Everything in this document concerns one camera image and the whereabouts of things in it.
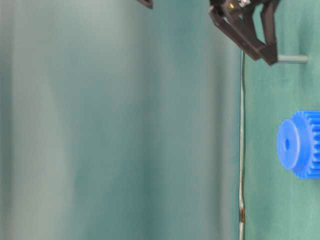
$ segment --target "green tablecloth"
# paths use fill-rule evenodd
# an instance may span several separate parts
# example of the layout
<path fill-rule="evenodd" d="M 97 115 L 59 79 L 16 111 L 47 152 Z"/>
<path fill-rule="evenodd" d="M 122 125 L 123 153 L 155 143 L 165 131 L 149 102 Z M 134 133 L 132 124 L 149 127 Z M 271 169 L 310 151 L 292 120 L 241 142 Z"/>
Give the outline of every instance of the green tablecloth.
<path fill-rule="evenodd" d="M 320 237 L 320 180 L 301 180 L 280 164 L 280 123 L 298 110 L 320 110 L 320 4 L 282 0 L 276 12 L 280 54 L 306 54 L 308 64 L 277 64 L 246 57 L 245 238 L 313 240 Z"/>

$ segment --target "green backdrop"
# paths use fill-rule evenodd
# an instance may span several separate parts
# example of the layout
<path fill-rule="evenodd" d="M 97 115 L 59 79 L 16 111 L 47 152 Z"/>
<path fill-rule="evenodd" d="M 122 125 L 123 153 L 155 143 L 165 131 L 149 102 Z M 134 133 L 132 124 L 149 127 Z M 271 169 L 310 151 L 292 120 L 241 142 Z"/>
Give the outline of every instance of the green backdrop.
<path fill-rule="evenodd" d="M 238 238 L 240 50 L 154 5 L 0 0 L 1 239 Z"/>

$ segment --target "teal fabric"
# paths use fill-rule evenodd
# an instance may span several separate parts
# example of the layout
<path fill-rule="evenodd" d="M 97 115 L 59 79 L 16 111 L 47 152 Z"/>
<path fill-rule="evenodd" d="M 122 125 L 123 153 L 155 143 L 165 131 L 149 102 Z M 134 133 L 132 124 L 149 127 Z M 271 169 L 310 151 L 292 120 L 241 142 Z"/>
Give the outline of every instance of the teal fabric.
<path fill-rule="evenodd" d="M 298 110 L 320 110 L 319 18 L 315 0 L 282 0 L 276 12 L 280 54 L 306 54 L 308 64 L 276 64 L 246 58 L 245 238 L 311 240 L 320 230 L 320 181 L 301 180 L 277 156 L 276 136 Z"/>
<path fill-rule="evenodd" d="M 241 56 L 207 1 L 0 2 L 1 239 L 238 238 Z"/>

